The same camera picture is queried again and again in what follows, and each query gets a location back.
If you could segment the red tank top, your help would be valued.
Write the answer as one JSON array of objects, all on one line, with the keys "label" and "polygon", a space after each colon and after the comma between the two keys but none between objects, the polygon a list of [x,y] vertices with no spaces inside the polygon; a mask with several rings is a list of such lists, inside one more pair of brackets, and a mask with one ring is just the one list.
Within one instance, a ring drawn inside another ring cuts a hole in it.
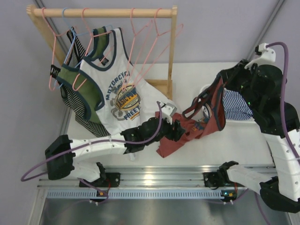
[{"label": "red tank top", "polygon": [[[223,91],[223,79],[217,75],[213,83],[193,99],[190,107],[181,114],[175,113],[172,120],[178,120],[181,127],[185,129],[185,133],[178,141],[161,139],[156,150],[157,154],[166,158],[193,139],[200,139],[214,132],[222,131],[226,124]],[[203,106],[208,106],[210,117],[201,121],[194,120],[193,117],[200,112]]]}]

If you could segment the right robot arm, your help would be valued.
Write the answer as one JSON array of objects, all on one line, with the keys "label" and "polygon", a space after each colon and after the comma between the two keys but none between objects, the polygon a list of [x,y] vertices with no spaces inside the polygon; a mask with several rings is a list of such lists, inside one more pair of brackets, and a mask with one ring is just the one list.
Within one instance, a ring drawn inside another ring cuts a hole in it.
[{"label": "right robot arm", "polygon": [[277,171],[270,177],[247,169],[235,161],[223,163],[219,181],[224,186],[241,184],[257,194],[271,209],[300,211],[300,121],[289,103],[280,106],[282,71],[273,65],[253,64],[246,68],[242,60],[219,72],[225,88],[242,95],[253,112],[253,119],[264,135]]}]

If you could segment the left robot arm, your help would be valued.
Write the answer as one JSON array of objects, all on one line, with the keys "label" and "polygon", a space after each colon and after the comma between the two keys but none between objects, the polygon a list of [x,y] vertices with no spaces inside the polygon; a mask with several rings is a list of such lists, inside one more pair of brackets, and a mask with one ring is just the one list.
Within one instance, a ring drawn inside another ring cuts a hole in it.
[{"label": "left robot arm", "polygon": [[178,141],[184,133],[179,120],[152,117],[138,127],[106,137],[78,140],[61,135],[45,150],[48,178],[71,176],[101,186],[106,180],[105,169],[100,162],[90,162],[91,158],[136,153],[163,138]]}]

